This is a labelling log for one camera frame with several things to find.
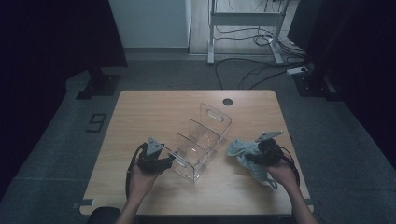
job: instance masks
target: gray cloth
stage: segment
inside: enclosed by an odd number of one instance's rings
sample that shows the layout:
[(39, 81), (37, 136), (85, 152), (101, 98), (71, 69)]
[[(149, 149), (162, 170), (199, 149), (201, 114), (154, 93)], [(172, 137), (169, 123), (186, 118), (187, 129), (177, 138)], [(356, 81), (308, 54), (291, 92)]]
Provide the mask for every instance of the gray cloth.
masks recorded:
[(227, 156), (235, 156), (239, 164), (250, 170), (253, 178), (259, 183), (270, 186), (272, 189), (277, 189), (277, 183), (275, 180), (268, 177), (268, 173), (265, 172), (260, 165), (255, 164), (253, 161), (249, 161), (245, 155), (261, 155), (257, 143), (253, 142), (242, 142), (239, 139), (234, 139), (227, 148)]

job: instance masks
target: floor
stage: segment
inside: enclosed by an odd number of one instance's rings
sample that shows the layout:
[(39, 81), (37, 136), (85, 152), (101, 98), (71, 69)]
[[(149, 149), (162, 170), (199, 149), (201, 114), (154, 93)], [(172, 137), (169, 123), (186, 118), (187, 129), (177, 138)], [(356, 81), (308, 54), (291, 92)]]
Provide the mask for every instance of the floor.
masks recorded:
[[(289, 43), (287, 34), (291, 25), (294, 12), (298, 6), (299, 0), (290, 0), (286, 17), (282, 25), (279, 39)], [(285, 1), (269, 1), (269, 0), (218, 0), (217, 12), (278, 12), (283, 8)], [(239, 29), (250, 30), (229, 32)], [(257, 35), (258, 27), (242, 27), (242, 26), (218, 26), (215, 29), (215, 38), (234, 38), (244, 39)], [(264, 31), (273, 32), (274, 27), (261, 27), (260, 34), (268, 34)], [(190, 39), (190, 54), (205, 54), (207, 53), (207, 40), (209, 38), (208, 25), (208, 3), (207, 1), (191, 1), (191, 39)], [(259, 44), (267, 43), (264, 39), (258, 40)], [(253, 39), (247, 40), (230, 40), (221, 39), (215, 41), (215, 52), (220, 54), (238, 53), (247, 55), (265, 55), (271, 54), (268, 46), (259, 46)]]
[[(64, 101), (0, 204), (0, 223), (86, 223), (88, 217), (79, 213), (79, 204), (121, 91), (219, 90), (215, 67), (206, 64), (205, 56), (126, 55), (129, 68), (104, 68), (105, 74), (121, 75), (114, 96), (76, 100), (89, 75), (84, 72), (67, 81)], [(273, 63), (271, 56), (260, 60)], [(260, 66), (230, 60), (218, 66), (218, 75), (224, 89), (237, 90), (244, 74)], [(282, 69), (249, 76), (245, 89), (260, 82), (254, 89), (276, 93), (319, 223), (396, 223), (396, 172), (373, 139), (343, 102), (300, 97), (292, 77), (285, 73), (261, 82)], [(107, 119), (102, 131), (87, 133), (92, 115), (103, 113)], [(188, 218), (172, 220), (191, 223)], [(220, 217), (216, 223), (264, 220)]]

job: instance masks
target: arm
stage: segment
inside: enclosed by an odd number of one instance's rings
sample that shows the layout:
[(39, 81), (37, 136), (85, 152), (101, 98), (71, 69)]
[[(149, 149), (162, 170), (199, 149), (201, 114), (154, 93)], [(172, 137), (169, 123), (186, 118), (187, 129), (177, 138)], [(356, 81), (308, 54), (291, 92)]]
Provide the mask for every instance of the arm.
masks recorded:
[(129, 198), (122, 208), (116, 224), (132, 224), (134, 222), (137, 209), (151, 190), (157, 177), (162, 173), (149, 174), (140, 170), (138, 166), (134, 166), (129, 187)]
[(297, 185), (296, 177), (290, 169), (290, 166), (285, 161), (282, 160), (269, 167), (263, 166), (262, 169), (268, 172), (276, 182), (281, 184), (289, 194), (291, 206), (297, 223), (318, 223), (308, 206), (305, 204), (303, 194)]

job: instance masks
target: person's left hand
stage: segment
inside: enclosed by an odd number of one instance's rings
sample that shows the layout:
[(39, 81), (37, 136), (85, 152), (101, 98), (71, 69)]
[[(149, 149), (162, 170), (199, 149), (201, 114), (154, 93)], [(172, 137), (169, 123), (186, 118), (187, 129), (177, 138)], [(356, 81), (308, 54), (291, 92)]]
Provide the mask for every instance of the person's left hand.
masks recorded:
[(144, 198), (152, 186), (155, 180), (163, 171), (157, 173), (147, 173), (141, 170), (137, 165), (132, 169), (131, 180), (129, 183), (129, 194), (130, 197)]

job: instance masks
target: power strip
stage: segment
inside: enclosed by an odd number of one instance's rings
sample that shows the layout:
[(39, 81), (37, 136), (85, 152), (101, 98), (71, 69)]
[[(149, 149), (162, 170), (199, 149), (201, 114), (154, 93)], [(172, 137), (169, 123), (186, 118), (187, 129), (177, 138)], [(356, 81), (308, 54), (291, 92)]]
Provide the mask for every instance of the power strip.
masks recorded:
[(306, 67), (291, 68), (286, 71), (286, 73), (290, 76), (299, 75), (306, 72), (308, 72), (308, 69)]

